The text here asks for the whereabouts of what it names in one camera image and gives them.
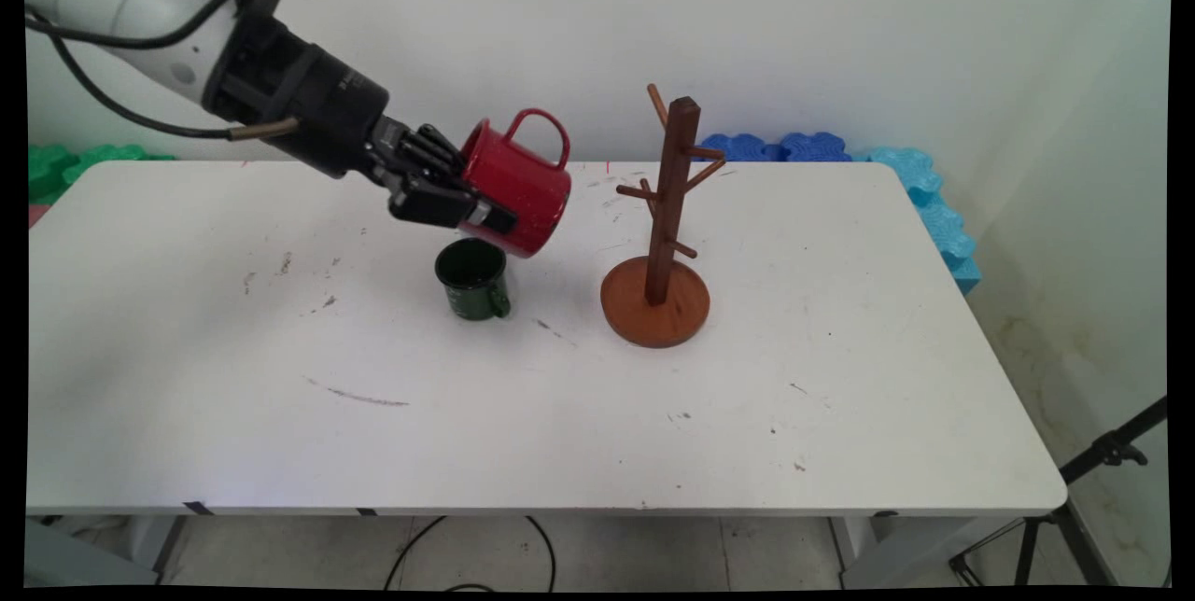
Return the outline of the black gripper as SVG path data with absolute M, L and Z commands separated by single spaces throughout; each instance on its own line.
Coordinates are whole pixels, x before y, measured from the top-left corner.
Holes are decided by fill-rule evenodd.
M 243 125 L 295 119 L 289 133 L 265 142 L 317 171 L 366 174 L 380 183 L 388 211 L 400 221 L 458 229 L 474 237 L 511 237 L 519 214 L 491 189 L 462 180 L 465 161 L 434 125 L 398 123 L 397 154 L 376 142 L 391 125 L 388 90 L 321 47 L 293 33 L 272 16 L 246 14 L 206 82 L 206 112 Z

